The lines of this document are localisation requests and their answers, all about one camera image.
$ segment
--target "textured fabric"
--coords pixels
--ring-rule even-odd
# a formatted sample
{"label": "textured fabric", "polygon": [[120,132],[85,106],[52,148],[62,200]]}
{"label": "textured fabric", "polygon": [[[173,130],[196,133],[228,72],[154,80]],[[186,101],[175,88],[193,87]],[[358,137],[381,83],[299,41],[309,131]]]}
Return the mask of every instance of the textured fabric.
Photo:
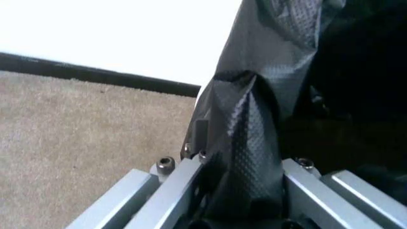
{"label": "textured fabric", "polygon": [[[343,5],[326,4],[325,27]],[[317,51],[321,12],[322,0],[242,2],[185,139],[191,141],[194,120],[209,120],[204,219],[236,223],[281,216],[278,125],[292,114]]]}
{"label": "textured fabric", "polygon": [[335,19],[344,0],[243,1],[185,138],[191,141],[194,120],[209,120],[201,185],[208,193],[202,218],[210,228],[281,216],[277,136],[293,114],[405,120],[399,73],[405,72],[407,10],[400,2],[354,1]]}

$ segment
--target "baseboard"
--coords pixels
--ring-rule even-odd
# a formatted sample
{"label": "baseboard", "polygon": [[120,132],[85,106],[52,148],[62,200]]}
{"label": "baseboard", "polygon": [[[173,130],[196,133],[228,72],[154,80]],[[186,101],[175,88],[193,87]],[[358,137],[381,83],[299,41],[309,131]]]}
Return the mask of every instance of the baseboard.
{"label": "baseboard", "polygon": [[117,73],[6,53],[0,53],[0,70],[62,79],[74,78],[81,81],[112,84],[189,97],[196,97],[200,89],[200,86],[187,83]]}

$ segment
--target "carpet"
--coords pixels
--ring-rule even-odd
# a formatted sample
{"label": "carpet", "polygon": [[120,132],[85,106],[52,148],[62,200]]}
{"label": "carpet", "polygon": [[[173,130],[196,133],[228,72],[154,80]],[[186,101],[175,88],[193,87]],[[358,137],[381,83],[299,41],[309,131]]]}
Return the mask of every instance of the carpet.
{"label": "carpet", "polygon": [[179,159],[194,102],[0,71],[0,228],[64,228],[130,169]]}

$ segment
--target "white wall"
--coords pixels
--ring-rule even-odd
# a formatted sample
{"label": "white wall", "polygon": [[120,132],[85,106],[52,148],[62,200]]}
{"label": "white wall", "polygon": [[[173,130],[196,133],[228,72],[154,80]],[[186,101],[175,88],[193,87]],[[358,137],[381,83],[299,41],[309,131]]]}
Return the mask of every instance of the white wall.
{"label": "white wall", "polygon": [[201,85],[241,0],[0,0],[0,52]]}

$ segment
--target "metal frame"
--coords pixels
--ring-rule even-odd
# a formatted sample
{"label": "metal frame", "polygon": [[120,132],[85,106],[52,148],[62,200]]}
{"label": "metal frame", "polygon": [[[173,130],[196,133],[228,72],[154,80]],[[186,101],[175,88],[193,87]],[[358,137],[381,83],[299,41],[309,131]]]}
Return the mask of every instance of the metal frame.
{"label": "metal frame", "polygon": [[283,161],[292,219],[306,216],[321,228],[381,228],[292,159]]}
{"label": "metal frame", "polygon": [[172,229],[188,212],[195,194],[194,180],[201,170],[198,160],[184,158],[126,229]]}
{"label": "metal frame", "polygon": [[322,181],[384,228],[407,229],[407,208],[351,172],[326,175]]}
{"label": "metal frame", "polygon": [[123,228],[159,185],[157,176],[132,169],[67,229]]}

